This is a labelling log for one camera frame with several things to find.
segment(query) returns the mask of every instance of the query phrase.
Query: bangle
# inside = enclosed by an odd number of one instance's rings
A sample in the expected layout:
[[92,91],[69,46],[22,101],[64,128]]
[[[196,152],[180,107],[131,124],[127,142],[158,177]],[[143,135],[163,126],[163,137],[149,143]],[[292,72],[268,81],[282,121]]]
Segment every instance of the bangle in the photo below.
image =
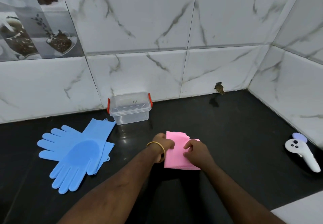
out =
[[163,147],[159,142],[157,142],[157,141],[151,141],[151,142],[149,142],[149,143],[147,144],[147,146],[146,146],[146,147],[148,147],[151,143],[156,143],[156,144],[160,145],[160,147],[163,149],[163,151],[164,151],[164,156],[161,158],[161,160],[159,161],[159,163],[160,163],[160,162],[162,162],[162,161],[164,161],[164,159],[165,159],[165,155],[166,155],[166,152],[165,152],[164,147]]

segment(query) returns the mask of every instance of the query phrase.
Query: plastic container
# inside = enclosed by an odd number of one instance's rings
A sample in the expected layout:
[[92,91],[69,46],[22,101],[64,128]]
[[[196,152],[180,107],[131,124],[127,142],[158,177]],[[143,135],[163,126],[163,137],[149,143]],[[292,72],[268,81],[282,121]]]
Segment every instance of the plastic container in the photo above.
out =
[[151,107],[147,92],[115,95],[108,103],[109,114],[118,125],[148,120]]

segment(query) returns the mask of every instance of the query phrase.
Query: black countertop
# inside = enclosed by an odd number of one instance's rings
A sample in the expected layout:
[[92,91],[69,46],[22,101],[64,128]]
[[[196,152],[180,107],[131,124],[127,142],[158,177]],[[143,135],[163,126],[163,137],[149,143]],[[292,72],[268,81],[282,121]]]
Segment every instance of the black countertop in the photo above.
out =
[[[113,121],[106,110],[0,125],[0,221],[56,223],[89,190],[116,173],[158,132],[199,138],[215,162],[256,200],[272,210],[323,190],[323,174],[311,172],[284,143],[295,129],[248,91],[154,103],[147,121],[116,125],[108,141],[111,160],[79,189],[60,195],[49,178],[55,161],[38,158],[36,143],[52,128],[79,131],[92,118]],[[323,166],[323,153],[309,145]],[[154,165],[127,223],[232,223],[200,171]]]

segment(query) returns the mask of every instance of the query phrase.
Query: container lid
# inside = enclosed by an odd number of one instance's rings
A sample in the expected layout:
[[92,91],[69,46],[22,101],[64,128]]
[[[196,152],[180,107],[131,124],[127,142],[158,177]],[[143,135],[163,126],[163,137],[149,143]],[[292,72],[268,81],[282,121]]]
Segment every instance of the container lid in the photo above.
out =
[[147,92],[115,95],[110,99],[109,112],[113,117],[150,110],[151,104]]

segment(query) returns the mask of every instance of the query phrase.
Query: pink cloth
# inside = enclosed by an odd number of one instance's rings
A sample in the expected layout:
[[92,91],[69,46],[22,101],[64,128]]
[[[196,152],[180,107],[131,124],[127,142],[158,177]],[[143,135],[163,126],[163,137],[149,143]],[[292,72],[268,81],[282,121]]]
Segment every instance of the pink cloth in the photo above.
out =
[[190,137],[182,132],[166,132],[166,138],[175,142],[174,149],[168,149],[166,152],[164,168],[180,169],[180,170],[200,170],[200,168],[192,165],[186,157],[183,156],[184,145],[190,140]]

